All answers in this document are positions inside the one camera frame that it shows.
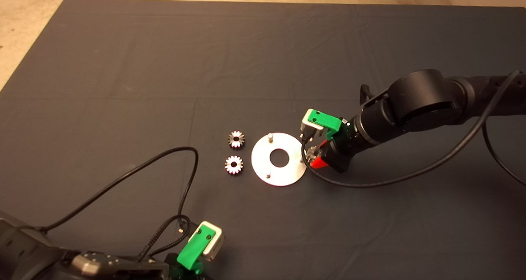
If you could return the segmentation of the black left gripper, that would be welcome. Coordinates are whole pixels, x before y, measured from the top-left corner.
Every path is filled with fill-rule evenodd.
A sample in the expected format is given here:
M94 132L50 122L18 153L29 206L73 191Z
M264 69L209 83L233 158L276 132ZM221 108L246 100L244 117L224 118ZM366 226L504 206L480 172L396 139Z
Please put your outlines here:
M178 261L178 253L167 254L164 263L168 265L170 280L205 280L204 265L201 261L186 268Z

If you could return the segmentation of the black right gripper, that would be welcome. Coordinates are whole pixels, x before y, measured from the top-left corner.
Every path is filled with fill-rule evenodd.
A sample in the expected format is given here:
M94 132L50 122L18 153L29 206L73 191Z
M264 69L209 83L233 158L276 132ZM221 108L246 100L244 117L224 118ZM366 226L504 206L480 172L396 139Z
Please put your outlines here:
M321 156L310 161L314 169L331 167L339 173L347 172L350 161L362 151L362 138L353 122L342 123L331 140L321 143Z

